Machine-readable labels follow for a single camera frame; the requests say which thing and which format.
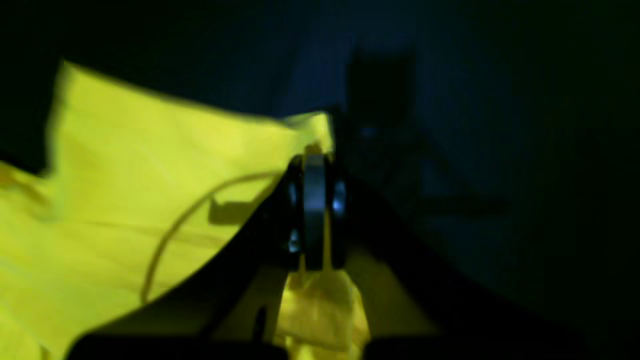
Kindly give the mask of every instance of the yellow cloth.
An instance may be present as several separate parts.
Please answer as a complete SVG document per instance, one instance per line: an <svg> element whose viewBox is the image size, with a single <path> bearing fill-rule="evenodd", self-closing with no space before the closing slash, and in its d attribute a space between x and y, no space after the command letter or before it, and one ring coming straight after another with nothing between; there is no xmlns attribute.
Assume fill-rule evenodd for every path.
<svg viewBox="0 0 640 360"><path fill-rule="evenodd" d="M306 145L332 147L322 113L295 117L298 125L288 128L68 63L59 79L48 136L51 171L33 177L0 163L2 360L63 358L84 331L141 305L159 240L198 198L239 177L282 173ZM216 201L251 201L272 180L231 186ZM152 298L192 274L239 229L209 225L206 211L171 239ZM367 331L349 279L327 273L295 282L283 297L277 337L291 358L358 357Z"/></svg>

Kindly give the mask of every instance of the wire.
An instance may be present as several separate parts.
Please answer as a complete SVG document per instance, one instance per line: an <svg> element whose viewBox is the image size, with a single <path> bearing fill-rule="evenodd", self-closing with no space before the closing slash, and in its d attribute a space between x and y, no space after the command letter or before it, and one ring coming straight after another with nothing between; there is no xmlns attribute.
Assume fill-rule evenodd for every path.
<svg viewBox="0 0 640 360"><path fill-rule="evenodd" d="M226 181L218 186L215 186L213 189L209 190L205 195L199 198L195 203L193 203L187 210L185 210L179 217L174 221L172 226L167 230L167 232L160 239L156 247L156 251L153 253L151 258L151 262L147 267L147 271L145 272L145 277L142 284L142 289L140 291L140 302L142 305L147 305L149 303L149 294L151 293L151 287L154 282L154 277L156 276L158 265L160 263L160 259L164 254L164 251L169 244L169 241L173 238L173 235L180 230L180 227L184 224L184 222L196 212L202 204L205 204L215 193L228 188L229 186L233 186L239 183L245 183L247 181L256 181L260 179L265 179L269 177L280 177L284 171L271 171L271 172L261 172L258 174L238 177L237 179Z"/></svg>

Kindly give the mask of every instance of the yellow bag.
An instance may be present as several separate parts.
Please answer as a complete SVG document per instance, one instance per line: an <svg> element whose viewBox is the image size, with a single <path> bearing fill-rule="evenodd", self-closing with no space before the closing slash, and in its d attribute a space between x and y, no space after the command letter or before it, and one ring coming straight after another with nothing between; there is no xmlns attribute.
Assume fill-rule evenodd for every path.
<svg viewBox="0 0 640 360"><path fill-rule="evenodd" d="M332 148L323 113L295 117L290 128L69 63L56 93L51 171L33 177L0 164L3 360L61 359L84 331L141 306L159 240L211 188L265 174L215 194L218 202L251 201L305 146ZM164 251L151 297L211 259L240 226L209 225L198 210ZM278 322L291 359L359 356L367 330L353 290L343 273L292 282Z"/></svg>

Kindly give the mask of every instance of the yellow fabric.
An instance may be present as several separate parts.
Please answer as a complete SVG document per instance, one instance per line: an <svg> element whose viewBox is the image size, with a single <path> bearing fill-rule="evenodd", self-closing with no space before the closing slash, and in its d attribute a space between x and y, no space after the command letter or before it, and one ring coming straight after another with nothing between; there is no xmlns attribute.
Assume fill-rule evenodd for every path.
<svg viewBox="0 0 640 360"><path fill-rule="evenodd" d="M51 171L33 177L0 163L2 360L63 358L84 331L140 306L160 238L198 198L239 177L282 173L306 145L332 147L321 113L288 128L73 64L63 70ZM251 201L272 180L231 186L216 201ZM207 209L198 210L164 252L152 298L197 270L239 226L209 225ZM340 273L290 281L277 339L292 359L358 357L367 330L353 289Z"/></svg>

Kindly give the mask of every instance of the dark background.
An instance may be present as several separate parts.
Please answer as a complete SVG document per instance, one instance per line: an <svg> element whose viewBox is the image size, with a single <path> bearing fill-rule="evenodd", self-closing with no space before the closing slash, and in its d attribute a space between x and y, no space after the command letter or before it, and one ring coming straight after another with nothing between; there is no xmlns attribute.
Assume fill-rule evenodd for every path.
<svg viewBox="0 0 640 360"><path fill-rule="evenodd" d="M631 358L632 14L604 1L14 1L0 159L47 168L62 57L229 110L333 109L347 114L339 155L443 256L602 358ZM511 205L476 219L424 206L468 194Z"/></svg>

